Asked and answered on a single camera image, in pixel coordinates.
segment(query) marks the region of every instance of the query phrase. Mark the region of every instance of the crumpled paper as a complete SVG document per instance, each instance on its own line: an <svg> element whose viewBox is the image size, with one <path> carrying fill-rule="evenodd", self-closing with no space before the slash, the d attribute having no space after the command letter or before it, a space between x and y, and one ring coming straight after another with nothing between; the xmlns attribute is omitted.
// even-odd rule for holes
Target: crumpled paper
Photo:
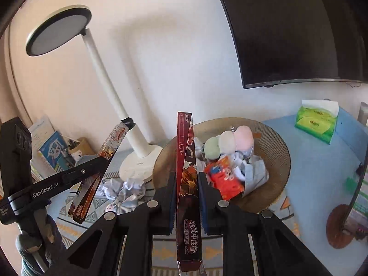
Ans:
<svg viewBox="0 0 368 276"><path fill-rule="evenodd" d="M107 180L98 188L96 195L105 196L112 200L105 211L113 211L118 215L132 212L138 205L144 203L139 201L146 193L143 180L129 178L126 182L121 179L112 178Z"/></svg>

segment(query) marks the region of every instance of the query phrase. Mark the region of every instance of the blue book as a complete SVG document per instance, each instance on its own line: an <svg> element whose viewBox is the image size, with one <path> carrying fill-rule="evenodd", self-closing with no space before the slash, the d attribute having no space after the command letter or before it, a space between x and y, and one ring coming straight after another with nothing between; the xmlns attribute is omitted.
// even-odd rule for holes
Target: blue book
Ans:
<svg viewBox="0 0 368 276"><path fill-rule="evenodd" d="M41 146L39 152L45 157L45 159L50 163L51 167L54 168L56 172L63 171L63 167L60 166L63 158L61 151L67 148L67 145L58 131L54 132L49 139Z"/></svg>

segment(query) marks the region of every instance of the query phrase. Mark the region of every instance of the lamp base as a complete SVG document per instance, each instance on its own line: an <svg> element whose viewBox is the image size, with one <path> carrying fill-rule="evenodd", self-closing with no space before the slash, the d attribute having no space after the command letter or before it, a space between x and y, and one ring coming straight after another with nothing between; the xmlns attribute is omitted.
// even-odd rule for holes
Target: lamp base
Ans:
<svg viewBox="0 0 368 276"><path fill-rule="evenodd" d="M153 167L162 147L158 145L149 147L151 152L143 158L139 158L135 152L132 152L124 159L119 169L119 175L123 181L127 181L130 177L144 182L152 179Z"/></svg>
<svg viewBox="0 0 368 276"><path fill-rule="evenodd" d="M341 249L350 244L354 236L347 234L342 230L344 218L349 206L340 204L336 206L327 219L326 235L328 243L335 249Z"/></svg>

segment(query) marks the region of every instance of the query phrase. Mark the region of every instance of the tissue box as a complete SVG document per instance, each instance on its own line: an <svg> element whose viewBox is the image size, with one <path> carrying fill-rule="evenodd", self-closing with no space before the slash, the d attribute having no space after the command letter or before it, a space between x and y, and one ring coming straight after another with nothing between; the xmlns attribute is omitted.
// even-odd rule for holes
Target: tissue box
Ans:
<svg viewBox="0 0 368 276"><path fill-rule="evenodd" d="M295 126L330 144L338 113L339 105L335 101L303 100Z"/></svg>

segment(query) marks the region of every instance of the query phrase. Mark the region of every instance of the gloved hand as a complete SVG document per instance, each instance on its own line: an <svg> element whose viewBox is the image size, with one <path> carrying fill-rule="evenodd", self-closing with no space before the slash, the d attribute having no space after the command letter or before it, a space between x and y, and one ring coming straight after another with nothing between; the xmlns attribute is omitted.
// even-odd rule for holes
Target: gloved hand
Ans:
<svg viewBox="0 0 368 276"><path fill-rule="evenodd" d="M52 265L60 257L62 252L66 250L61 239L61 234L55 221L47 215L45 208L35 211L34 217L43 238L46 259ZM31 237L27 234L18 235L15 244L23 257L21 276L43 275L43 271L32 255L32 253L40 250L43 242L41 239Z"/></svg>

